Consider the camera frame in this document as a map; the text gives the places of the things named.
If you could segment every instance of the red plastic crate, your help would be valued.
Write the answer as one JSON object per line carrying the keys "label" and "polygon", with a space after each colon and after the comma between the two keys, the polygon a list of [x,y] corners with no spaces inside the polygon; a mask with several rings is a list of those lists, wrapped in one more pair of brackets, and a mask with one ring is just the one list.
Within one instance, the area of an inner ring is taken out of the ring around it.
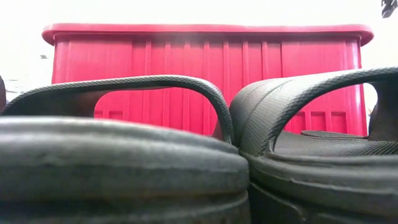
{"label": "red plastic crate", "polygon": [[[43,38],[55,45],[53,83],[154,74],[207,79],[226,101],[249,83],[361,67],[366,26],[246,27],[217,25],[54,24]],[[210,134],[216,114],[190,90],[119,91],[100,99],[97,118]],[[363,87],[334,91],[307,105],[286,126],[366,134]]]}

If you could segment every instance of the white wall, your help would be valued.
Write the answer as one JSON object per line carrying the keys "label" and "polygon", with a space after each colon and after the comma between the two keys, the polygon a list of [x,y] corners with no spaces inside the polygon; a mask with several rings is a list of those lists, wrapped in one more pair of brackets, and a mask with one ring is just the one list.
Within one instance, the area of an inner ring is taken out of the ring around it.
{"label": "white wall", "polygon": [[[40,35],[43,26],[53,22],[253,26],[365,23],[373,25],[376,38],[363,49],[363,66],[392,65],[396,51],[386,47],[397,36],[396,14],[382,21],[380,0],[0,1],[0,75],[7,88],[16,92],[48,85],[53,47]],[[40,59],[42,54],[48,59]],[[9,94],[9,99],[16,94]]]}

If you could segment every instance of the black rubber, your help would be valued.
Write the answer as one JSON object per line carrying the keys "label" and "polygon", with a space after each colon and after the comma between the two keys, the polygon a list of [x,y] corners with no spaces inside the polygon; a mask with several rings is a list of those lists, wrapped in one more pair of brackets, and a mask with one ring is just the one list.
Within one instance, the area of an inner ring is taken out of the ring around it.
{"label": "black rubber", "polygon": [[[76,117],[88,116],[89,110],[79,105],[87,102],[93,109],[92,101],[104,90],[154,86],[203,93],[222,116],[224,142]],[[250,223],[248,162],[230,144],[230,119],[215,86],[175,75],[66,83],[27,92],[0,118],[0,221]]]}
{"label": "black rubber", "polygon": [[[263,191],[323,207],[322,214],[341,210],[349,216],[378,217],[380,222],[398,216],[397,141],[282,131],[295,113],[318,96],[364,82],[398,84],[397,78],[394,67],[265,80],[243,89],[230,112],[235,143],[249,161],[252,182]],[[262,223],[255,217],[254,223]],[[267,221],[277,223],[272,218]]]}

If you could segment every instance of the red container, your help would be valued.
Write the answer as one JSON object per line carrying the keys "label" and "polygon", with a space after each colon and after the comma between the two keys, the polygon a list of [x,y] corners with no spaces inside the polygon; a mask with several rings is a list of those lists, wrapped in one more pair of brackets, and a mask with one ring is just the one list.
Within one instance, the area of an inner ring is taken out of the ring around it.
{"label": "red container", "polygon": [[[217,25],[54,24],[53,83],[154,74],[207,79],[226,101],[249,83],[361,67],[366,26],[246,27]],[[95,116],[210,134],[216,114],[189,90],[119,91],[100,99]],[[366,134],[363,88],[352,86],[307,105],[286,126]]]}

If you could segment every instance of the red plastic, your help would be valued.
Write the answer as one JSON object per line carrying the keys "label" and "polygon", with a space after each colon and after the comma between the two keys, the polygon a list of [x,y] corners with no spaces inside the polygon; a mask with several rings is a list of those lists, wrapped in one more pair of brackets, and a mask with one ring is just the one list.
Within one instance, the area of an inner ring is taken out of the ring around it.
{"label": "red plastic", "polygon": [[[43,32],[55,45],[53,83],[153,74],[207,79],[226,101],[267,78],[361,67],[366,26],[246,27],[218,25],[55,24]],[[100,99],[95,115],[210,134],[216,115],[189,90],[119,91]],[[366,134],[363,88],[316,99],[286,126]]]}

